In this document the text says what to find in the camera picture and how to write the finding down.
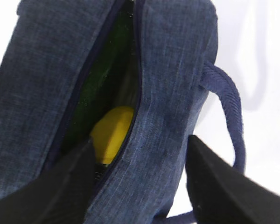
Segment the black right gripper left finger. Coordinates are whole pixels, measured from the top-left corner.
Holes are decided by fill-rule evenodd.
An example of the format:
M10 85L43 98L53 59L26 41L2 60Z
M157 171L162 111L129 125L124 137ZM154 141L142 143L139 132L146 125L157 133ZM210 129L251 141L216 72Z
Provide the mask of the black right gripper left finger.
M0 224L82 224L95 181L95 150L87 140L51 170L0 200Z

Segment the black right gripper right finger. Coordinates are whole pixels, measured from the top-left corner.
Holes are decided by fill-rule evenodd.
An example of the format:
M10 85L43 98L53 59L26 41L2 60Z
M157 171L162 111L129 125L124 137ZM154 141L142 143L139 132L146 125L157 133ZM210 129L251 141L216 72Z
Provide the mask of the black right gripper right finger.
M232 168L195 135L188 138L185 168L198 224L280 224L280 196Z

